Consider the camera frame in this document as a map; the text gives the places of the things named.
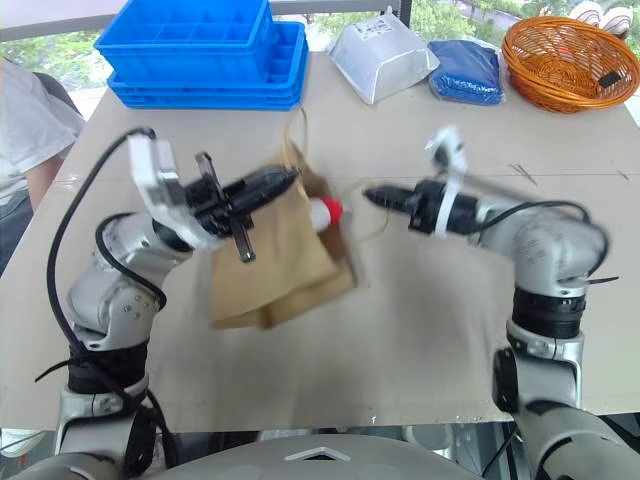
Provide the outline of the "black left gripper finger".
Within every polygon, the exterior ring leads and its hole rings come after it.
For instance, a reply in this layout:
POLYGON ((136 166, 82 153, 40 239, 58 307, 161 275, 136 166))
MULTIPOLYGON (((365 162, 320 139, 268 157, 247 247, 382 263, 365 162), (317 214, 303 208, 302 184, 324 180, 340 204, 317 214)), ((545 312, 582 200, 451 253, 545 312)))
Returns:
POLYGON ((284 183, 267 183, 253 189, 247 194, 246 212, 252 213, 263 208, 287 190, 288 186, 284 183))
POLYGON ((263 167, 244 178, 247 195, 277 197, 286 192, 299 176, 294 167, 263 167))

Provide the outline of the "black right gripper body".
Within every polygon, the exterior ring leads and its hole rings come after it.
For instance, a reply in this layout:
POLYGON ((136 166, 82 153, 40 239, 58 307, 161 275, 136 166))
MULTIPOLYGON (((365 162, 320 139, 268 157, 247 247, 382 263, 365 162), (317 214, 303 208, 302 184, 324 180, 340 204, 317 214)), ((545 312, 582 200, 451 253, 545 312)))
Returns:
POLYGON ((433 233, 444 197, 445 184, 422 180, 416 184, 407 205, 410 210, 409 228, 420 233, 433 233))

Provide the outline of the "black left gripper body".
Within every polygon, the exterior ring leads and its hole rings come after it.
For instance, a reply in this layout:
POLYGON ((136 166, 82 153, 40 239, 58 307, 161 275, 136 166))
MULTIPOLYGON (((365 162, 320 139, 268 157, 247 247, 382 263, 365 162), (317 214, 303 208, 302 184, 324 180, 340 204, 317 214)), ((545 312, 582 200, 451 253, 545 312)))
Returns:
POLYGON ((208 233, 222 239, 232 237, 240 260, 252 262, 256 255, 248 235, 254 226, 251 214, 233 205, 234 198, 245 192, 247 181, 241 178, 223 187, 207 152, 197 153, 195 161, 201 178, 187 187, 187 200, 196 219, 208 233))

